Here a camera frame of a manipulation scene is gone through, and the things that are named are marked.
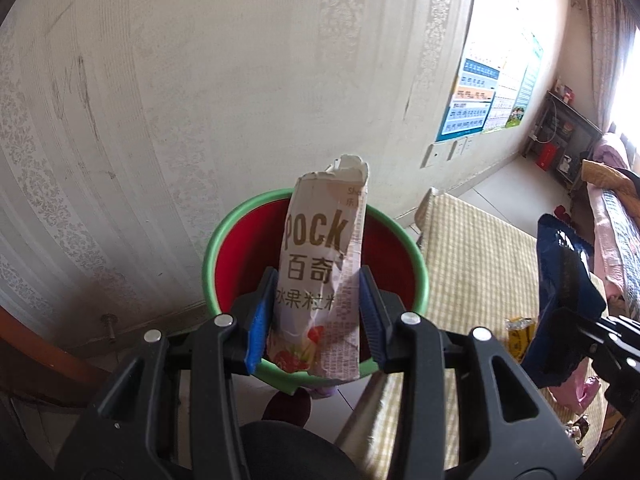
green trash can rim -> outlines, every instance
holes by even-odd
[[[216,230],[213,231],[202,264],[202,287],[207,307],[212,316],[217,316],[222,313],[215,293],[213,273],[216,268],[216,260],[220,252],[220,247],[222,247],[226,236],[242,217],[254,209],[264,204],[276,202],[277,200],[290,198],[292,192],[292,189],[277,189],[254,196],[233,209],[233,211],[220,222]],[[429,276],[418,247],[395,220],[370,205],[367,205],[367,213],[384,224],[401,241],[407,250],[414,269],[415,278],[414,304],[411,310],[423,316],[427,310],[427,300],[429,297]],[[360,377],[371,375],[377,370],[378,366],[372,358],[360,363]],[[343,382],[313,376],[307,372],[289,374],[266,359],[262,359],[258,364],[254,375],[265,383],[288,394],[293,394],[299,386],[332,386]]]

tile floor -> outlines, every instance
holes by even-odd
[[[567,209],[569,206],[566,192],[553,177],[540,170],[532,160],[521,157],[462,194],[460,198],[532,236],[536,235],[536,222],[540,215],[552,213],[559,204]],[[414,240],[418,239],[419,232],[415,225],[407,228],[406,232]],[[89,361],[105,370],[113,370],[126,353],[127,351],[114,352]],[[333,397],[314,400],[306,428],[333,441],[358,402],[367,382],[368,378],[365,378],[344,384],[338,387],[338,394]],[[185,421],[188,421],[188,388],[185,384],[180,389],[183,408],[178,414],[182,435],[181,442],[178,443],[178,455],[180,462],[187,465],[189,453],[185,440],[188,439],[188,430]],[[276,391],[254,377],[235,376],[234,386],[240,424],[260,419]],[[17,406],[17,411],[32,446],[47,463],[53,464],[78,416],[51,413],[44,408],[22,404]]]

pink plastic bag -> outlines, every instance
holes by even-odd
[[[597,377],[585,379],[588,363],[588,358],[583,359],[564,383],[549,387],[556,402],[569,408],[575,415],[584,413],[600,389],[600,380]]]

pink curtain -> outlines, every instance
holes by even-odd
[[[593,98],[598,127],[606,132],[616,85],[634,45],[636,22],[621,0],[591,0]]]

orange brown blanket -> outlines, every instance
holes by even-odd
[[[640,228],[640,198],[638,198],[636,187],[629,177],[605,164],[584,160],[582,162],[582,180],[615,192],[626,212]]]

